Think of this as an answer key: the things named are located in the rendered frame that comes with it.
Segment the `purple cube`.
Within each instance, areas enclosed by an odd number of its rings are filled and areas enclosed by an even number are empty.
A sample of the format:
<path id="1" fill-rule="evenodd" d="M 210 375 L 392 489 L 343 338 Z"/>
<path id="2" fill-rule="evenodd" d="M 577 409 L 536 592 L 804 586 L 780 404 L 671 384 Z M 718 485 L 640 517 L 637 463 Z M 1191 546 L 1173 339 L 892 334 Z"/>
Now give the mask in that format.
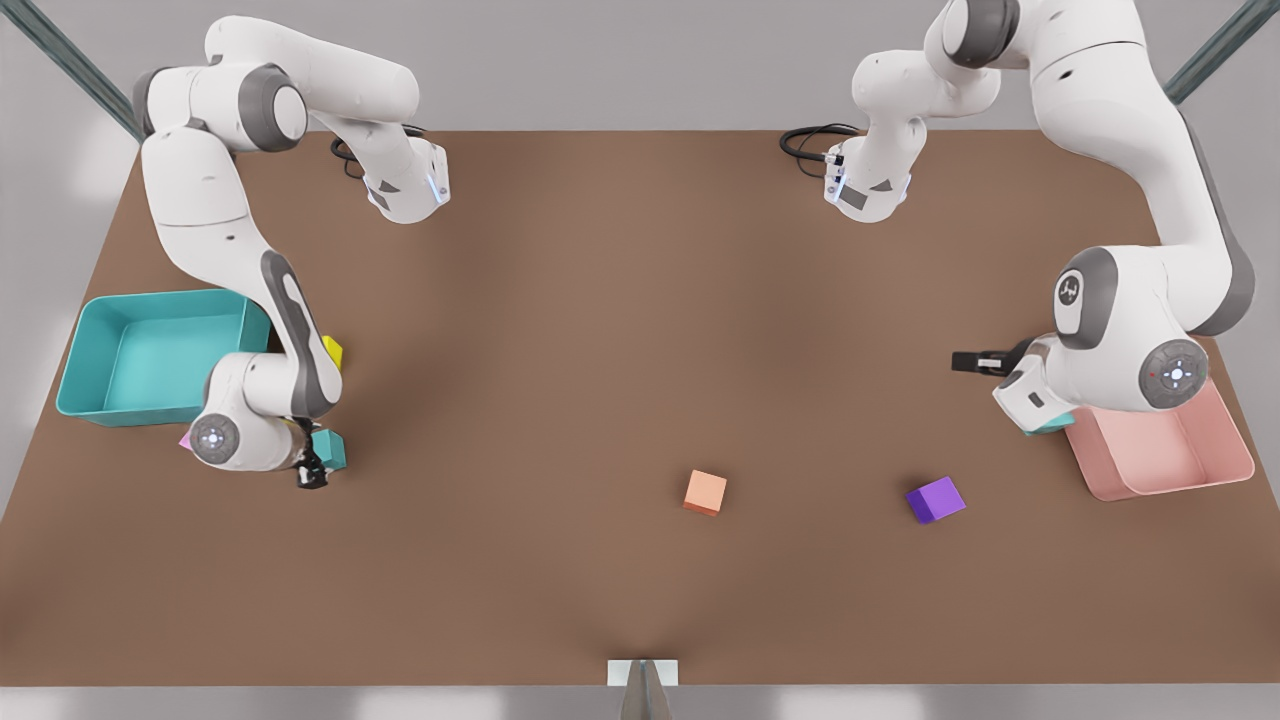
<path id="1" fill-rule="evenodd" d="M 951 477 L 942 477 L 906 492 L 905 498 L 915 519 L 927 525 L 966 507 Z"/>

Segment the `teal plastic tray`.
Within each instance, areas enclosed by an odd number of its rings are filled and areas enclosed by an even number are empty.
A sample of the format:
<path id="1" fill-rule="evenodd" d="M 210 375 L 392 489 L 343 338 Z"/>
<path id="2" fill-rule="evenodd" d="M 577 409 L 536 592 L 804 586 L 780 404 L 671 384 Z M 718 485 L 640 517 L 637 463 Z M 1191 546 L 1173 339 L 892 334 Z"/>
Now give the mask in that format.
<path id="1" fill-rule="evenodd" d="M 268 348 L 271 323 L 229 290 L 100 296 L 79 313 L 55 406 L 102 427 L 192 423 L 233 352 Z"/>

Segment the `pink plastic tray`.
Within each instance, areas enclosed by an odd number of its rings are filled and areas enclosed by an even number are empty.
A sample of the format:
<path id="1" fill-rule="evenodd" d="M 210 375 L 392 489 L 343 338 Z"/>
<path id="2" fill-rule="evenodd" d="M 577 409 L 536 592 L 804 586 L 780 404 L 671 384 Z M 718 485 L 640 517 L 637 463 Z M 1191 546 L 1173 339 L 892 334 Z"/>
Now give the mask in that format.
<path id="1" fill-rule="evenodd" d="M 1213 380 L 1161 413 L 1079 407 L 1065 429 L 1089 492 L 1120 501 L 1248 480 L 1253 456 Z"/>

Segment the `orange cube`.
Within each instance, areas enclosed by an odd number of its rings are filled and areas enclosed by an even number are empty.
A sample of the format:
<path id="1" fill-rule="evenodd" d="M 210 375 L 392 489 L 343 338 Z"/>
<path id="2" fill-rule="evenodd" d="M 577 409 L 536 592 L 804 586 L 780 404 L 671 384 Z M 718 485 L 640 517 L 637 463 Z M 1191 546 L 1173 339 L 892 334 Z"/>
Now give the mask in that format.
<path id="1" fill-rule="evenodd" d="M 726 488 L 726 478 L 692 470 L 684 497 L 684 507 L 714 518 L 721 512 Z"/>

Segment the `silver post foot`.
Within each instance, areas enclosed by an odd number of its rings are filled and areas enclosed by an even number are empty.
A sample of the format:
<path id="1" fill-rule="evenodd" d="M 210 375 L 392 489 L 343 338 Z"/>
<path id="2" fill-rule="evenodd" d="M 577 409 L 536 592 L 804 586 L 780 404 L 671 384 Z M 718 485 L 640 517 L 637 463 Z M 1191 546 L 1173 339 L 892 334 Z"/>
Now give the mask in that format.
<path id="1" fill-rule="evenodd" d="M 611 659 L 607 662 L 607 685 L 627 685 L 632 670 L 648 683 L 663 687 L 678 685 L 678 660 L 676 659 Z"/>

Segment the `silver frame post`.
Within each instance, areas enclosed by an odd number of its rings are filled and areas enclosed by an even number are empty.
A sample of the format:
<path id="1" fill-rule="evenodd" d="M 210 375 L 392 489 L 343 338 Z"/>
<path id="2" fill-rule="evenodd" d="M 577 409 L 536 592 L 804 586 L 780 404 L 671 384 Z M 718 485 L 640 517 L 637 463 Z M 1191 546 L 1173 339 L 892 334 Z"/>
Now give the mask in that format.
<path id="1" fill-rule="evenodd" d="M 0 0 L 3 13 L 36 47 L 105 110 L 138 143 L 145 133 L 132 101 L 92 63 L 33 0 Z"/>
<path id="2" fill-rule="evenodd" d="M 1170 101 L 1180 106 L 1277 13 L 1280 0 L 1245 0 L 1165 83 Z"/>
<path id="3" fill-rule="evenodd" d="M 620 720 L 673 720 L 657 661 L 628 662 Z"/>

